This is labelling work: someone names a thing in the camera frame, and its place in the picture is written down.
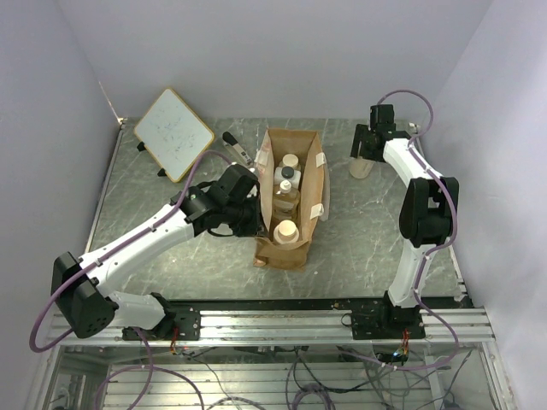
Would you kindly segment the small whiteboard with wooden frame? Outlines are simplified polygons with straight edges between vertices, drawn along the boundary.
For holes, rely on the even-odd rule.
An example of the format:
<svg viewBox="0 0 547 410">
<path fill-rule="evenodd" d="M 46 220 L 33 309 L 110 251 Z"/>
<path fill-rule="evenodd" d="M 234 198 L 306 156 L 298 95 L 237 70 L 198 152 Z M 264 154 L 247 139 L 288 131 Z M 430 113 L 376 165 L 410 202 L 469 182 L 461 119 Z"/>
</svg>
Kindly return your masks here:
<svg viewBox="0 0 547 410">
<path fill-rule="evenodd" d="M 134 134 L 174 183 L 191 169 L 215 134 L 171 88 L 162 94 L 134 127 Z"/>
</svg>

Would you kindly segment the beige cap bottle rear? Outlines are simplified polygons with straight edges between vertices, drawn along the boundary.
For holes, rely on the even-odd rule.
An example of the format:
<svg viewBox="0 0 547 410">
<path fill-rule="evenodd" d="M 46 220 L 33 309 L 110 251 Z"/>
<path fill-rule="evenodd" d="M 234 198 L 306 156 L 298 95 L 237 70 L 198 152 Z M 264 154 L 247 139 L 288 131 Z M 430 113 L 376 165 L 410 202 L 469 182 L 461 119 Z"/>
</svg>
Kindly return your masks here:
<svg viewBox="0 0 547 410">
<path fill-rule="evenodd" d="M 281 167 L 291 167 L 295 171 L 300 171 L 301 170 L 299 159 L 294 154 L 284 155 L 279 165 Z"/>
</svg>

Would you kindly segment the aluminium rail frame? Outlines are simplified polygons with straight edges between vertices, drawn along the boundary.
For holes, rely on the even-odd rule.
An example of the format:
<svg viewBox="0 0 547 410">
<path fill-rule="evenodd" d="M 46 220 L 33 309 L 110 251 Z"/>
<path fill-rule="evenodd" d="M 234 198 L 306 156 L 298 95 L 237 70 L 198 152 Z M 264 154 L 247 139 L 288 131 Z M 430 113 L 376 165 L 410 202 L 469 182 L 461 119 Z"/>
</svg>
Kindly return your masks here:
<svg viewBox="0 0 547 410">
<path fill-rule="evenodd" d="M 176 301 L 198 311 L 198 341 L 126 339 L 121 327 L 76 337 L 60 313 L 42 330 L 52 360 L 115 380 L 80 408 L 513 409 L 491 322 L 450 298 L 421 310 L 424 339 L 354 340 L 344 313 L 374 298 Z"/>
</svg>

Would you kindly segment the beige cylinder bottle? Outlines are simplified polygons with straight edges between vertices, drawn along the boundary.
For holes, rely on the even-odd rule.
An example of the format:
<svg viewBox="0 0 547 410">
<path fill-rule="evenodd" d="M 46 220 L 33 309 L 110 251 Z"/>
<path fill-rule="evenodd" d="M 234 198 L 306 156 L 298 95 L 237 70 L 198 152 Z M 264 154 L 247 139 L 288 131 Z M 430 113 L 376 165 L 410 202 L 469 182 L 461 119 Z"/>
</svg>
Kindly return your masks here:
<svg viewBox="0 0 547 410">
<path fill-rule="evenodd" d="M 362 157 L 352 158 L 349 172 L 354 179 L 365 179 L 371 172 L 374 162 Z"/>
</svg>

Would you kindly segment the white bottle black cap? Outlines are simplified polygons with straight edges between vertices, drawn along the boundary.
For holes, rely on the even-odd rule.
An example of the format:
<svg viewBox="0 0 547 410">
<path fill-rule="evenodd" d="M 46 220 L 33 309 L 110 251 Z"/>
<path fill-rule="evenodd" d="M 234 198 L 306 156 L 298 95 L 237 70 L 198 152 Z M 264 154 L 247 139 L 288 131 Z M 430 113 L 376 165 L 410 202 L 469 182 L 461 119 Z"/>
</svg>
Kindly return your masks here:
<svg viewBox="0 0 547 410">
<path fill-rule="evenodd" d="M 292 167 L 276 167 L 273 175 L 273 182 L 279 185 L 283 180 L 288 180 L 293 186 L 298 187 L 301 179 L 301 172 Z"/>
</svg>

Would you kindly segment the beige cap bottle front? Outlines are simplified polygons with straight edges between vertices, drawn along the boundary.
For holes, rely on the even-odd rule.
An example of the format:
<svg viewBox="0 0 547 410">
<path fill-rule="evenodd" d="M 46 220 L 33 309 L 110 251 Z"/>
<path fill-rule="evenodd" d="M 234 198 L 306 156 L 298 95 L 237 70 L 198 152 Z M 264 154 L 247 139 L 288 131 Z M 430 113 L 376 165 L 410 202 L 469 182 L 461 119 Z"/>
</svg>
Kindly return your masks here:
<svg viewBox="0 0 547 410">
<path fill-rule="evenodd" d="M 299 239 L 299 230 L 292 220 L 282 220 L 273 230 L 273 240 L 277 244 L 295 243 Z"/>
</svg>

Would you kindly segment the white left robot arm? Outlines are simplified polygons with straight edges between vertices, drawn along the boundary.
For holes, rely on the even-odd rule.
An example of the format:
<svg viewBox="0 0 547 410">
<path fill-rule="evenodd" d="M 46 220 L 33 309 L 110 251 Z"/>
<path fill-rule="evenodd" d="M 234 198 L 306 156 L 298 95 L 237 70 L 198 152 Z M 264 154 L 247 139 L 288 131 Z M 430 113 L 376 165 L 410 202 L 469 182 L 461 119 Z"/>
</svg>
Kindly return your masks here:
<svg viewBox="0 0 547 410">
<path fill-rule="evenodd" d="M 258 177 L 232 164 L 213 181 L 188 187 L 143 224 L 102 249 L 56 258 L 51 294 L 80 339 L 108 327 L 121 327 L 124 337 L 142 331 L 151 340 L 181 333 L 199 336 L 198 315 L 173 306 L 158 293 L 145 296 L 121 292 L 121 285 L 145 262 L 172 247 L 227 226 L 234 237 L 258 237 L 266 232 L 260 210 Z"/>
</svg>

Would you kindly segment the black and white marker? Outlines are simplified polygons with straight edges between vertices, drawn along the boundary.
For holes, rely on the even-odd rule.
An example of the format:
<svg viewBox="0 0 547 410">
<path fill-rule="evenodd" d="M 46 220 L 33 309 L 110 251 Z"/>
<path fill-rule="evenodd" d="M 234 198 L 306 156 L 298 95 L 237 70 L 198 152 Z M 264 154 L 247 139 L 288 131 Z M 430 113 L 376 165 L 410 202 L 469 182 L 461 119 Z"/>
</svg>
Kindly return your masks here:
<svg viewBox="0 0 547 410">
<path fill-rule="evenodd" d="M 250 155 L 239 143 L 239 141 L 230 133 L 223 132 L 221 139 L 224 145 L 236 155 L 236 157 L 247 167 L 252 167 L 254 162 Z"/>
</svg>

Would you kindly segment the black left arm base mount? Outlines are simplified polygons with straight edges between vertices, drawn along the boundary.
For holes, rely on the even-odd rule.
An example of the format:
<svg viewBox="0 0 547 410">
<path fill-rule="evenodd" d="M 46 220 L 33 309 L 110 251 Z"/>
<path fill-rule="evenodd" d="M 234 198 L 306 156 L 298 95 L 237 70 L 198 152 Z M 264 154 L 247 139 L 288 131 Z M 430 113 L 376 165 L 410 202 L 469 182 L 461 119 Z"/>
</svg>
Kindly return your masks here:
<svg viewBox="0 0 547 410">
<path fill-rule="evenodd" d="M 201 315 L 198 311 L 177 312 L 174 316 L 173 340 L 175 342 L 198 341 L 201 333 Z"/>
</svg>

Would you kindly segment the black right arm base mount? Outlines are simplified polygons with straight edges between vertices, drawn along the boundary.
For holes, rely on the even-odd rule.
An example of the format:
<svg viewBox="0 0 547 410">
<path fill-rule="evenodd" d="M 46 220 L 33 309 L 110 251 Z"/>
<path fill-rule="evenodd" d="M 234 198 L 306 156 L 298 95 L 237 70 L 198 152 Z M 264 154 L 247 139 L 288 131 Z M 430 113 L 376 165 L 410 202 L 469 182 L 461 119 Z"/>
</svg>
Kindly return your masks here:
<svg viewBox="0 0 547 410">
<path fill-rule="evenodd" d="M 344 313 L 340 320 L 348 328 L 354 340 L 410 340 L 424 339 L 426 332 L 420 323 L 398 323 L 388 320 L 383 313 L 350 311 Z"/>
</svg>

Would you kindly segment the amber bottle white cap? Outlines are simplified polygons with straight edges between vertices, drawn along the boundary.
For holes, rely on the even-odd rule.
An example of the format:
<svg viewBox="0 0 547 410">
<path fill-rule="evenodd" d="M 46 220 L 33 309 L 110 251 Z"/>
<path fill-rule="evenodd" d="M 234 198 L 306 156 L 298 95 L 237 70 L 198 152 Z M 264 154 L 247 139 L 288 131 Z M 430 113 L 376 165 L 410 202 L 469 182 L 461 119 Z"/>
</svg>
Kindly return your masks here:
<svg viewBox="0 0 547 410">
<path fill-rule="evenodd" d="M 283 180 L 273 189 L 273 217 L 278 220 L 297 221 L 300 191 L 288 180 Z"/>
</svg>

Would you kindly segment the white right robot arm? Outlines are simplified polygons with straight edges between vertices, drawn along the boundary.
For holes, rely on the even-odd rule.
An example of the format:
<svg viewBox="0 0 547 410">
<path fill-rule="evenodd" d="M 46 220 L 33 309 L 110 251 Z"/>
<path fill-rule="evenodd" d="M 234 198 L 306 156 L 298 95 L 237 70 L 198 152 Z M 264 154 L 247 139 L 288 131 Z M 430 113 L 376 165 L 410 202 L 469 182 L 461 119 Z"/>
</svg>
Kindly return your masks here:
<svg viewBox="0 0 547 410">
<path fill-rule="evenodd" d="M 434 170 L 412 137 L 396 128 L 391 104 L 370 108 L 369 124 L 356 127 L 350 156 L 389 164 L 406 187 L 398 220 L 403 252 L 396 276 L 375 306 L 351 313 L 353 337 L 424 337 L 421 292 L 435 254 L 453 238 L 459 182 Z"/>
</svg>

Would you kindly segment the brown canvas bag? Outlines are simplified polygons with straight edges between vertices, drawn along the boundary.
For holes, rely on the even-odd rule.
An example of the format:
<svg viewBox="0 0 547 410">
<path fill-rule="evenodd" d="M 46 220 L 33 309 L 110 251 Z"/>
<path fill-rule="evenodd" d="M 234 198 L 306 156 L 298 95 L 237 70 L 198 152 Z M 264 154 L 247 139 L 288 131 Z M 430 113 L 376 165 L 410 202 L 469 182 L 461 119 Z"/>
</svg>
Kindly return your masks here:
<svg viewBox="0 0 547 410">
<path fill-rule="evenodd" d="M 327 217 L 330 188 L 317 131 L 268 128 L 257 152 L 262 219 L 254 265 L 303 268 L 317 222 Z"/>
</svg>

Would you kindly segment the beige cap bottle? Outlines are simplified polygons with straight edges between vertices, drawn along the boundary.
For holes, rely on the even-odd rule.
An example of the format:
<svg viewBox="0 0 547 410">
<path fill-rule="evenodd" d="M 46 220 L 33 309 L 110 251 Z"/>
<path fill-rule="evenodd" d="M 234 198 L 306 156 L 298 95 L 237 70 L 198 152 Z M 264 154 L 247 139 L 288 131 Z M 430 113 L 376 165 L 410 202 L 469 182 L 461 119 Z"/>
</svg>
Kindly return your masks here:
<svg viewBox="0 0 547 410">
<path fill-rule="evenodd" d="M 282 220 L 273 230 L 273 240 L 277 244 L 295 243 L 299 239 L 299 230 L 292 220 Z"/>
<path fill-rule="evenodd" d="M 300 171 L 301 170 L 299 159 L 294 154 L 284 155 L 279 165 L 281 167 L 291 167 L 295 171 Z"/>
</svg>

